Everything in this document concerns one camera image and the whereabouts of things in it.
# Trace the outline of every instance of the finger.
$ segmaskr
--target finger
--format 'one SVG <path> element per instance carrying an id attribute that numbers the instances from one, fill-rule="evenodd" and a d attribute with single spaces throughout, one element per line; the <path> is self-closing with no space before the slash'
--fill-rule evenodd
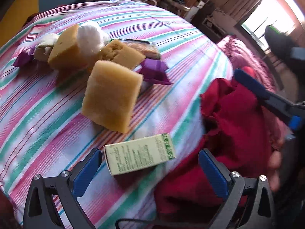
<path id="1" fill-rule="evenodd" d="M 269 179 L 269 186 L 272 192 L 276 192 L 280 188 L 280 177 L 277 171 Z"/>
<path id="2" fill-rule="evenodd" d="M 282 154 L 279 151 L 274 151 L 269 158 L 268 168 L 269 169 L 278 169 L 281 166 Z"/>

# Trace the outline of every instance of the metal screw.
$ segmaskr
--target metal screw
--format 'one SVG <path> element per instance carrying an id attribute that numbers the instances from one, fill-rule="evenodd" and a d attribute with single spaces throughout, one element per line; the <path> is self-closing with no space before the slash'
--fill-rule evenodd
<path id="1" fill-rule="evenodd" d="M 61 176 L 62 177 L 67 177 L 69 175 L 69 171 L 67 170 L 64 170 L 62 173 L 61 173 Z"/>
<path id="2" fill-rule="evenodd" d="M 237 171 L 232 172 L 232 177 L 239 177 L 240 174 Z"/>
<path id="3" fill-rule="evenodd" d="M 34 177 L 33 177 L 34 180 L 38 180 L 39 178 L 40 178 L 40 175 L 39 175 L 39 174 L 36 174 L 36 175 L 34 175 Z"/>
<path id="4" fill-rule="evenodd" d="M 260 175 L 260 179 L 264 182 L 267 180 L 267 177 L 265 175 Z"/>

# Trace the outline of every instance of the cable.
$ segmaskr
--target cable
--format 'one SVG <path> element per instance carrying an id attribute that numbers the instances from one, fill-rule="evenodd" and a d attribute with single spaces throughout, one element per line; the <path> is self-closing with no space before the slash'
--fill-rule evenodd
<path id="1" fill-rule="evenodd" d="M 188 222 L 166 222 L 166 221 L 161 221 L 161 220 L 143 220 L 143 219 L 128 219 L 128 218 L 122 218 L 118 219 L 115 222 L 115 228 L 120 229 L 119 223 L 122 221 L 131 221 L 135 223 L 143 223 L 143 224 L 152 224 L 155 226 L 165 226 L 165 227 L 174 227 L 174 228 L 182 228 L 182 227 L 191 227 L 191 228 L 206 228 L 207 224 L 206 223 L 188 223 Z"/>

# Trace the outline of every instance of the sponge block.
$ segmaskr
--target sponge block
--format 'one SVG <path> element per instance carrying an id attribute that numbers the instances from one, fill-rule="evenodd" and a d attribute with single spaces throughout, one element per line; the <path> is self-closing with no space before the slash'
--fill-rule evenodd
<path id="1" fill-rule="evenodd" d="M 120 40 L 111 41 L 99 52 L 100 60 L 112 61 L 128 69 L 134 69 L 145 58 L 145 55 L 127 46 Z"/>
<path id="2" fill-rule="evenodd" d="M 53 69 L 83 69 L 88 63 L 82 58 L 77 45 L 76 35 L 79 25 L 68 27 L 59 36 L 48 58 Z"/>
<path id="3" fill-rule="evenodd" d="M 109 130 L 126 133 L 143 76 L 109 61 L 97 61 L 83 99 L 82 114 Z"/>

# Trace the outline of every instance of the purple object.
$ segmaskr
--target purple object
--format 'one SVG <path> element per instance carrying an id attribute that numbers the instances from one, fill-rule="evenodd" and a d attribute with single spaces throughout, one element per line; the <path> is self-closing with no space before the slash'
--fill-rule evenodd
<path id="1" fill-rule="evenodd" d="M 165 73 L 168 69 L 165 62 L 155 59 L 144 59 L 141 66 L 142 68 L 138 73 L 143 75 L 143 81 L 152 84 L 172 84 Z"/>
<path id="2" fill-rule="evenodd" d="M 22 51 L 21 53 L 19 53 L 18 57 L 16 58 L 15 62 L 13 63 L 13 66 L 15 67 L 22 67 L 25 64 L 27 64 L 28 62 L 32 61 L 34 59 L 34 50 L 35 50 L 35 46 L 32 46 L 30 48 L 28 48 L 25 51 Z"/>

